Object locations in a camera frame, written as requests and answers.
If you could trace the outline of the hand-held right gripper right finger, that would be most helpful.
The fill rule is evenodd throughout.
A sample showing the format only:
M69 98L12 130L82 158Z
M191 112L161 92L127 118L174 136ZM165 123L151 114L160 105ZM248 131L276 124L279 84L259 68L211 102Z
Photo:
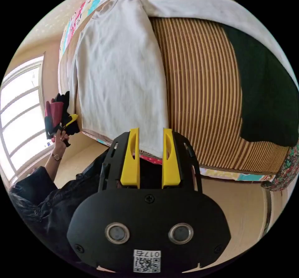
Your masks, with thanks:
M172 129L163 129L162 188L180 184L180 173Z

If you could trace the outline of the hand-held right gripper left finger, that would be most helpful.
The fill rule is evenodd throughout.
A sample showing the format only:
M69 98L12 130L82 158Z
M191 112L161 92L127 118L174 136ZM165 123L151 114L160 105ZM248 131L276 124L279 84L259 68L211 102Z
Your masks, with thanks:
M129 132L120 182L124 187L140 188L139 128Z

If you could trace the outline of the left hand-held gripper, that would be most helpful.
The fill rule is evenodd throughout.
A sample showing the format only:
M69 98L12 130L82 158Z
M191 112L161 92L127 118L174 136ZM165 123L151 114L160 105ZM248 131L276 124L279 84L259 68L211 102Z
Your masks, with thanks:
M55 141L57 130L65 131L68 136L80 132L77 114L69 114L70 92L65 94L57 94L51 101L46 102L45 106L45 134L47 140Z

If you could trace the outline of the person's left hand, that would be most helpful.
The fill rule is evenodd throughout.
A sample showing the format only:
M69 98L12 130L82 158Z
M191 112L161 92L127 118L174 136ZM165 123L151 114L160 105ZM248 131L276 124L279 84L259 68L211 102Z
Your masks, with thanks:
M65 131L61 131L58 129L55 135L55 145L53 154L54 156L58 155L60 159L63 157L67 148L65 141L69 141L69 136L66 134Z

